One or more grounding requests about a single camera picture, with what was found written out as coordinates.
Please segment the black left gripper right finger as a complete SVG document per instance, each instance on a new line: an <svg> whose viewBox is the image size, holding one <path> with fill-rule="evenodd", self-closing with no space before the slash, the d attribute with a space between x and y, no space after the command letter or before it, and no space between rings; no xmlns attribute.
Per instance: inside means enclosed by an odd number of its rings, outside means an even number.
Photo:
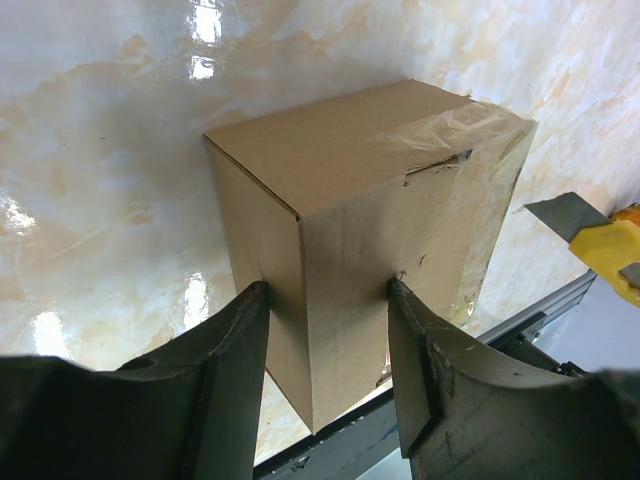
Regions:
<svg viewBox="0 0 640 480"><path fill-rule="evenodd" d="M635 479L639 375L510 357L388 285L401 454L416 479Z"/></svg>

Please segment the yellow utility knife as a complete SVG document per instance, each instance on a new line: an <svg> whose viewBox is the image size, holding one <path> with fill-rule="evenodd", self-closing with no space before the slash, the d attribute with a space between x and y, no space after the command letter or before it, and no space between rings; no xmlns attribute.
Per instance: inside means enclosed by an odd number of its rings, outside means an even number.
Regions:
<svg viewBox="0 0 640 480"><path fill-rule="evenodd" d="M525 206L627 303L639 305L639 205L606 216L575 192Z"/></svg>

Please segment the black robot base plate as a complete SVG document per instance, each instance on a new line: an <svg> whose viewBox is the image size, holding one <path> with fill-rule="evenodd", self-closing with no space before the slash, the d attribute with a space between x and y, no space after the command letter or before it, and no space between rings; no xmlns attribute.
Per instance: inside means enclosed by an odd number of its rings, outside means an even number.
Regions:
<svg viewBox="0 0 640 480"><path fill-rule="evenodd" d="M559 362L540 349L543 329L577 306L595 279L588 272L479 336L479 340L530 365L579 376L575 364ZM399 447L391 390L333 421L254 467L255 479L355 479Z"/></svg>

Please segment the brown cardboard express box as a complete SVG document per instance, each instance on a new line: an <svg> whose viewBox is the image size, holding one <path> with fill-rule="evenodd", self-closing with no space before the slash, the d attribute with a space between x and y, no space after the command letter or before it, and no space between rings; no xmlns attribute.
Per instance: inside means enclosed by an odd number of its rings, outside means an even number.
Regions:
<svg viewBox="0 0 640 480"><path fill-rule="evenodd" d="M236 288L270 288L266 367L317 432L372 392L400 278L461 323L537 123L417 81L206 133Z"/></svg>

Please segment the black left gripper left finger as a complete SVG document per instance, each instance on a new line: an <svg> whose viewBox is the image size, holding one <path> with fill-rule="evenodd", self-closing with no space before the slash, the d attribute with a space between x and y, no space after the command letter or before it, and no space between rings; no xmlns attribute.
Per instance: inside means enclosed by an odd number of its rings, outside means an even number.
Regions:
<svg viewBox="0 0 640 480"><path fill-rule="evenodd" d="M5 479L248 479L269 335L269 288L114 371L56 356L1 360Z"/></svg>

